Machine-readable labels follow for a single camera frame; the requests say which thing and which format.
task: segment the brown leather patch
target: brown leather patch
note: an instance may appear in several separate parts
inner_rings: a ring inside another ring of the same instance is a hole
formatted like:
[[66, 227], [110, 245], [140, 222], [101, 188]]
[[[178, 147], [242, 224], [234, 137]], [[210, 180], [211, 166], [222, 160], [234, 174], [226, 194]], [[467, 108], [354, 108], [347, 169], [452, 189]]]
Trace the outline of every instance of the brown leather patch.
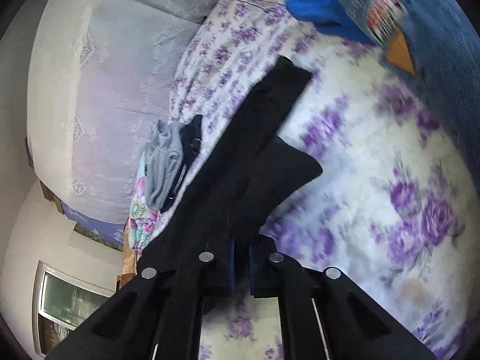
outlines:
[[411, 74], [416, 73], [405, 35], [398, 28], [395, 30], [392, 41], [388, 45], [385, 57], [390, 63], [398, 68]]

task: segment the wall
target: wall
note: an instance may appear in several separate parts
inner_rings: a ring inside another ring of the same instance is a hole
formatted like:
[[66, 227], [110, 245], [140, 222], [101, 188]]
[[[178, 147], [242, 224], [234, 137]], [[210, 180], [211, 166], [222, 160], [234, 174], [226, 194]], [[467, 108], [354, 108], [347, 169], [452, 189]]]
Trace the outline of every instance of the wall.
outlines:
[[0, 40], [0, 269], [11, 229], [35, 182], [28, 166], [27, 80], [38, 23], [47, 0], [27, 0]]
[[[72, 246], [75, 222], [44, 199], [39, 182], [33, 185], [13, 227], [0, 279], [0, 312], [25, 351], [35, 354], [32, 333], [32, 295], [38, 261], [99, 287], [115, 290], [122, 255], [98, 247]], [[117, 258], [110, 258], [113, 253]]]

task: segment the gray folded clothing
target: gray folded clothing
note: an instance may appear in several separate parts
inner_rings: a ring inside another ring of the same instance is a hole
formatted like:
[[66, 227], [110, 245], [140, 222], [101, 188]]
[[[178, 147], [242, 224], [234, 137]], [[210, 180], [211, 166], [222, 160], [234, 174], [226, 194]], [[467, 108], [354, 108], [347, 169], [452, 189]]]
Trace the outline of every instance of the gray folded clothing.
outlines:
[[165, 203], [175, 175], [183, 162], [180, 130], [185, 125], [167, 124], [159, 120], [152, 126], [145, 149], [147, 186], [145, 200], [148, 208], [159, 210]]

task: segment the blue denim jeans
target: blue denim jeans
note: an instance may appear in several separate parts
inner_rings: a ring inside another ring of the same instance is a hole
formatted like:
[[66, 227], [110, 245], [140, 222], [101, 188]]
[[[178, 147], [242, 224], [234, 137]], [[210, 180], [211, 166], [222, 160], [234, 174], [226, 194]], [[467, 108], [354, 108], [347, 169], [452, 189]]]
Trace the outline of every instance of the blue denim jeans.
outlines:
[[[480, 197], [480, 39], [460, 6], [455, 0], [339, 1], [383, 50], [395, 29], [403, 32], [416, 73], [397, 68], [385, 56], [381, 63], [450, 134]], [[389, 14], [379, 19], [378, 12]]]

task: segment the floral bedsheet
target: floral bedsheet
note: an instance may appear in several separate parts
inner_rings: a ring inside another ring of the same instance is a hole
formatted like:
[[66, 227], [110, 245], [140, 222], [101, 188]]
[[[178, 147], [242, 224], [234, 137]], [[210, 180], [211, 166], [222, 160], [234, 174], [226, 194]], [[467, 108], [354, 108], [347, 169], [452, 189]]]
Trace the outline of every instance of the floral bedsheet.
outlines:
[[[204, 115], [186, 184], [279, 54], [311, 71], [279, 135], [324, 173], [272, 212], [262, 233], [306, 267], [342, 269], [448, 359], [479, 309], [480, 206], [470, 175], [421, 101], [378, 64], [380, 50], [320, 35], [283, 2], [220, 0], [184, 54], [170, 117]], [[206, 316], [200, 358], [283, 358], [276, 301], [231, 302]]]

